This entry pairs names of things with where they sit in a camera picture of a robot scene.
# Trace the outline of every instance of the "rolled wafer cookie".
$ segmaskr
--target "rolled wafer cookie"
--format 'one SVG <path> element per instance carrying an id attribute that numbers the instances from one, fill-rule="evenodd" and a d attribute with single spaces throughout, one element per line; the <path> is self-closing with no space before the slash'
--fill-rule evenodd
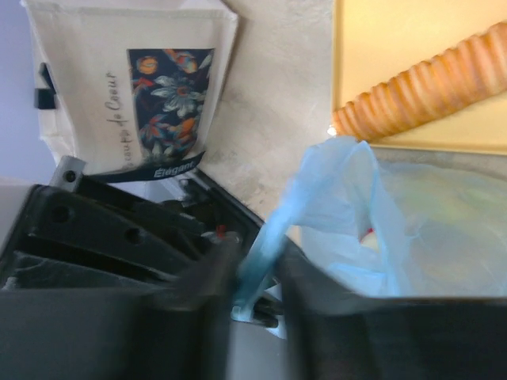
<path id="1" fill-rule="evenodd" d="M 333 114 L 338 135 L 375 140 L 449 116 L 507 89 L 507 22 L 380 83 Z"/>

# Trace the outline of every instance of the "yellow tray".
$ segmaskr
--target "yellow tray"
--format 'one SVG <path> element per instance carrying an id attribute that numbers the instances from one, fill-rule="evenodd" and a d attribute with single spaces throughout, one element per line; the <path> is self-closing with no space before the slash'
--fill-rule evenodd
<path id="1" fill-rule="evenodd" d="M 335 0 L 332 110 L 507 19 L 507 0 Z M 507 155 L 507 93 L 374 144 Z"/>

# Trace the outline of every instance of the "hole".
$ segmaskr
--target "hole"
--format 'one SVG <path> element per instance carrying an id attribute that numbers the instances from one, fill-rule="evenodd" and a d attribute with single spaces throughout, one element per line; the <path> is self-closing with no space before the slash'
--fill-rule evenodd
<path id="1" fill-rule="evenodd" d="M 125 239 L 133 245 L 139 245 L 143 242 L 143 234 L 139 228 L 131 228 L 125 232 Z"/>
<path id="2" fill-rule="evenodd" d="M 65 206 L 56 207 L 51 213 L 51 219 L 55 223 L 65 223 L 71 218 L 71 209 Z"/>
<path id="3" fill-rule="evenodd" d="M 63 174 L 63 178 L 65 179 L 65 181 L 72 183 L 76 181 L 76 173 L 73 172 L 72 170 L 68 170 L 65 172 L 65 174 Z"/>

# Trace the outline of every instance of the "beige countertop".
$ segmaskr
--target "beige countertop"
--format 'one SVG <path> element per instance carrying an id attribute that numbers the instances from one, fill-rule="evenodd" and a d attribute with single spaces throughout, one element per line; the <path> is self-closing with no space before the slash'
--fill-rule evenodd
<path id="1" fill-rule="evenodd" d="M 329 138 L 333 2 L 226 2 L 240 28 L 201 168 L 265 218 L 305 149 Z M 507 173 L 507 157 L 376 152 L 388 161 Z"/>

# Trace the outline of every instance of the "flower pattern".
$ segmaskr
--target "flower pattern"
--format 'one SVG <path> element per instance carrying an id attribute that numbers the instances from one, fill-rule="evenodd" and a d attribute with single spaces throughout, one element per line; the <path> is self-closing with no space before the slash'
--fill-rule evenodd
<path id="1" fill-rule="evenodd" d="M 179 74 L 173 78 L 162 75 L 155 79 L 155 82 L 163 86 L 161 89 L 154 89 L 151 95 L 166 99 L 163 110 L 171 112 L 176 110 L 177 115 L 182 119 L 196 108 L 196 101 L 200 99 L 200 93 L 192 91 L 193 83 L 186 77 Z"/>
<path id="2" fill-rule="evenodd" d="M 128 57 L 146 161 L 183 158 L 197 141 L 213 49 L 131 49 Z"/>

